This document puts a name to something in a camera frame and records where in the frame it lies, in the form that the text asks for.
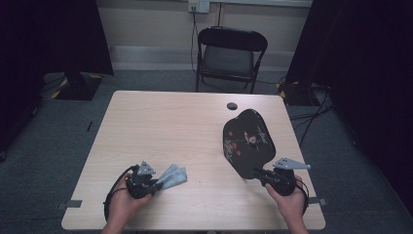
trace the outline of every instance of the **paddle sticker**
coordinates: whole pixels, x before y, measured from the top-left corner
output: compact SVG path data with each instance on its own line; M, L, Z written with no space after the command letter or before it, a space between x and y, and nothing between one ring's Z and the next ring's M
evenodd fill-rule
M228 162L247 179L254 178L253 169L262 169L276 156L264 119L253 109L244 110L225 124L223 148Z

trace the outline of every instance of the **chair seat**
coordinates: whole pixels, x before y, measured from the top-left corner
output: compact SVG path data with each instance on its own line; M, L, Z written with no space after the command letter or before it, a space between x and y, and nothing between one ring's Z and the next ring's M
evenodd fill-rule
M207 46L202 70L204 73L250 78L254 73L253 56L250 51Z

